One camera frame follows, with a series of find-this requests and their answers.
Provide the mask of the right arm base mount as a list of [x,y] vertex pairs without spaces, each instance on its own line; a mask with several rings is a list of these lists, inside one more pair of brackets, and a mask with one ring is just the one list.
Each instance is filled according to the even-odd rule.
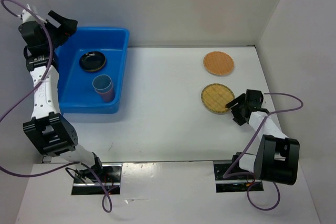
[[215,161],[213,162],[215,186],[217,193],[235,193],[246,192],[249,186],[256,184],[252,191],[263,191],[263,184],[259,180],[255,180],[253,175],[247,175],[245,170],[235,167],[230,173],[238,173],[238,175],[224,178],[225,172],[231,166],[231,161]]

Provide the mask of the black plastic plate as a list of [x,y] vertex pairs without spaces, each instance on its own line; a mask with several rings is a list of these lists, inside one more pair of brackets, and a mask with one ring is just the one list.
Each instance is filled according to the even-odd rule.
[[102,69],[107,60],[100,51],[90,51],[83,54],[79,59],[79,66],[86,72],[96,72]]

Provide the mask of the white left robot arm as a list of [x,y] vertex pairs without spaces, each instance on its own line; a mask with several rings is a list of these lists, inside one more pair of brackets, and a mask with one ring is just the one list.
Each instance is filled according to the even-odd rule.
[[48,15],[60,25],[56,27],[42,18],[35,20],[26,10],[20,16],[22,24],[18,30],[26,42],[26,68],[35,87],[33,112],[30,121],[23,124],[23,131],[42,155],[59,156],[74,162],[77,178],[95,183],[104,177],[101,161],[95,153],[79,145],[76,130],[62,116],[58,103],[59,73],[55,49],[75,34],[78,22],[52,10]]

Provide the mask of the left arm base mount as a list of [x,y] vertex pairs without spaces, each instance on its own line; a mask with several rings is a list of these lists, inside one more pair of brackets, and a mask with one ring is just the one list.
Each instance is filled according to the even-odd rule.
[[[99,182],[87,169],[78,171],[73,168],[65,168],[65,170],[73,180],[72,195],[104,195]],[[120,194],[121,172],[121,163],[103,163],[102,170],[97,173],[110,195]]]

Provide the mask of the blue plastic bin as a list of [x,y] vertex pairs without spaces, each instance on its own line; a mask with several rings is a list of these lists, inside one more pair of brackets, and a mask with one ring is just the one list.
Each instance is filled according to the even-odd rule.
[[[79,27],[55,50],[59,72],[58,101],[62,113],[112,114],[118,111],[129,36],[125,28]],[[105,55],[107,62],[102,70],[86,72],[80,68],[80,57],[90,51]],[[101,74],[112,79],[115,91],[112,102],[103,102],[92,86],[93,79]]]

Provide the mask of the blue plastic cup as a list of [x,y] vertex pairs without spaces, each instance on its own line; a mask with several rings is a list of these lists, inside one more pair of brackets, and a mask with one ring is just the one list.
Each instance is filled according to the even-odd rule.
[[106,93],[113,88],[113,82],[109,75],[101,74],[93,79],[92,86],[97,92]]

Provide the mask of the brown woven bamboo tray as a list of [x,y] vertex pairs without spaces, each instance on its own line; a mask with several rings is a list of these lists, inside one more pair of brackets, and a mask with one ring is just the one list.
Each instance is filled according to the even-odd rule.
[[221,51],[212,51],[206,54],[203,65],[209,73],[216,76],[230,74],[235,67],[232,57]]

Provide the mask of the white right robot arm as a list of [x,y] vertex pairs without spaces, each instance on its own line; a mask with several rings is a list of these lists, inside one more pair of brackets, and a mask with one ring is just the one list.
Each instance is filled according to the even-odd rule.
[[248,173],[247,151],[255,138],[260,139],[259,148],[250,171],[257,180],[294,185],[297,180],[300,144],[298,140],[285,135],[270,118],[273,114],[300,110],[303,101],[292,94],[273,92],[270,95],[283,95],[297,100],[300,105],[291,109],[269,112],[262,107],[265,93],[247,89],[245,93],[228,102],[225,108],[230,109],[233,121],[239,126],[249,124],[254,134],[247,146],[233,161],[223,178],[234,176],[243,178]]

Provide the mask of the green-rimmed bamboo tray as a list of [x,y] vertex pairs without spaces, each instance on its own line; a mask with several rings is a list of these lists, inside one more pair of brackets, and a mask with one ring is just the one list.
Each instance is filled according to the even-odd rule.
[[211,112],[224,114],[229,111],[226,104],[233,101],[235,95],[233,91],[220,83],[207,85],[201,92],[202,104]]

